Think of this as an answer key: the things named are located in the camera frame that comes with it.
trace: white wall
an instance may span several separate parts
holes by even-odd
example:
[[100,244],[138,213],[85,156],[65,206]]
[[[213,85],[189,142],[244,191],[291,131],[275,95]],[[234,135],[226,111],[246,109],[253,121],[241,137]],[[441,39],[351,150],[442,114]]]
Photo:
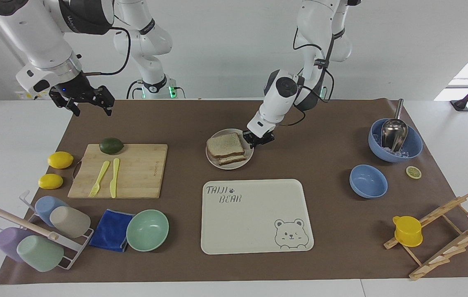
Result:
[[[300,4],[148,1],[157,24],[174,40],[172,52],[160,57],[165,71],[189,97],[261,97],[269,73],[279,68],[296,73],[302,60],[292,50],[292,38]],[[343,64],[330,65],[334,98],[433,100],[468,62],[468,1],[365,0],[350,9],[346,34],[354,52]],[[69,33],[66,40],[83,55],[85,71],[113,71],[123,62],[112,32]],[[123,98],[138,78],[130,64],[120,75],[90,80]]]

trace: brown table mat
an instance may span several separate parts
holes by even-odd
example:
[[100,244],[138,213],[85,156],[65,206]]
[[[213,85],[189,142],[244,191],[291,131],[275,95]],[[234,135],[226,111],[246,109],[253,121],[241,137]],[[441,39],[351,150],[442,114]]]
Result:
[[[225,128],[244,129],[260,101],[118,101],[113,116],[81,105],[57,150],[79,160],[89,143],[117,137],[124,143],[166,143],[168,156],[159,199],[68,199],[72,169],[55,170],[65,177],[57,190],[38,190],[37,198],[53,195],[88,214],[96,227],[106,209],[138,213],[158,209],[166,214],[170,233],[153,252],[110,252],[87,246],[70,271],[39,273],[25,263],[6,258],[0,284],[66,282],[313,280],[338,278],[407,278],[416,263],[400,245],[385,250],[393,237],[393,216],[421,218],[454,198],[447,181],[424,147],[417,158],[401,164],[384,162],[370,151],[371,124],[394,114],[396,102],[335,100],[307,111],[296,126],[278,127],[276,140],[257,147],[252,160],[234,171],[209,164],[205,142]],[[285,123],[301,114],[292,110]],[[402,119],[415,126],[406,111]],[[358,164],[379,168],[388,180],[383,197],[366,200],[349,186]],[[422,170],[420,180],[407,177],[408,165]],[[315,246],[308,252],[206,255],[200,249],[202,186],[211,180],[299,180],[305,192]],[[453,210],[449,218],[461,229],[468,219]],[[413,251],[427,260],[457,236],[441,219],[423,230],[424,243]],[[468,276],[467,251],[452,257],[427,278]]]

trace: wooden rack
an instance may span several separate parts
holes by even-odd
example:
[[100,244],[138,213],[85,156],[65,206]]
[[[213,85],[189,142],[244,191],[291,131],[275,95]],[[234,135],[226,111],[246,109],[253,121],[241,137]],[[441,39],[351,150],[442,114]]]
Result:
[[[436,252],[436,254],[434,254],[430,259],[428,259],[424,263],[421,263],[421,261],[419,261],[415,254],[407,246],[403,246],[404,250],[406,250],[408,254],[413,258],[413,260],[417,263],[417,265],[419,265],[419,267],[417,267],[416,270],[409,274],[409,278],[411,278],[411,280],[416,281],[419,278],[422,278],[424,275],[435,269],[437,266],[450,262],[450,257],[452,257],[453,255],[457,255],[461,252],[466,251],[465,248],[466,246],[468,246],[468,230],[464,232],[461,231],[449,218],[445,216],[447,212],[454,209],[455,207],[459,207],[466,214],[466,216],[468,216],[468,212],[466,211],[466,209],[464,209],[461,206],[461,204],[466,201],[466,198],[468,198],[468,194],[462,197],[456,197],[448,203],[437,207],[435,210],[424,216],[424,218],[419,220],[421,226],[425,227],[437,218],[441,217],[445,219],[445,221],[447,221],[447,223],[450,224],[450,226],[452,226],[452,228],[459,234],[459,236],[456,237],[456,239],[450,241],[449,244],[441,248],[439,252]],[[384,243],[384,247],[387,250],[389,250],[390,248],[396,246],[398,243],[399,242],[397,241],[397,239],[392,238],[386,243]]]

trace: scoop handle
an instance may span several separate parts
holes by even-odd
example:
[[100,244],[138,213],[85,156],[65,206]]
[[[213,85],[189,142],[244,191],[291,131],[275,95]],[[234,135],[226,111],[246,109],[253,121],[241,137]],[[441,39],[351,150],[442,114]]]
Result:
[[404,103],[404,99],[400,98],[397,104],[397,110],[395,111],[395,118],[398,120],[400,118],[400,110],[402,109],[402,105]]

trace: bread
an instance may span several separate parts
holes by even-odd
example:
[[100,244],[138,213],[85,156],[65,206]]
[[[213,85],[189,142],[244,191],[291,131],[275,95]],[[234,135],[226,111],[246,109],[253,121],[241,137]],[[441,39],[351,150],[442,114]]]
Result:
[[226,164],[232,164],[236,162],[241,162],[242,160],[246,160],[245,156],[230,156],[226,158],[219,158],[219,165],[226,165]]
[[234,132],[220,137],[213,137],[206,141],[206,149],[214,158],[226,158],[245,154],[239,135]]

